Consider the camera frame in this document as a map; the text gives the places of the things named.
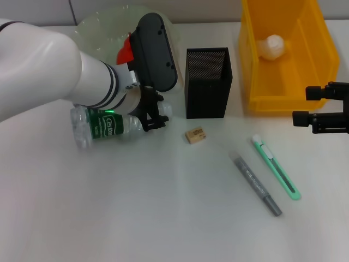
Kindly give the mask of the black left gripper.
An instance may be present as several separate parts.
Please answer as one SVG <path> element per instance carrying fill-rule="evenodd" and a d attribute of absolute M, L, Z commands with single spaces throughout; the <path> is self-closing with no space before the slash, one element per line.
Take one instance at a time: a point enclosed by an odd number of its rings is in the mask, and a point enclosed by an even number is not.
<path fill-rule="evenodd" d="M 167 116 L 160 116 L 158 109 L 158 102 L 162 102 L 164 97 L 160 95 L 152 87 L 141 87 L 140 102 L 130 114 L 136 116 L 139 120 L 150 117 L 149 120 L 142 120 L 142 128 L 145 132 L 159 129 L 166 126 L 169 121 Z"/>

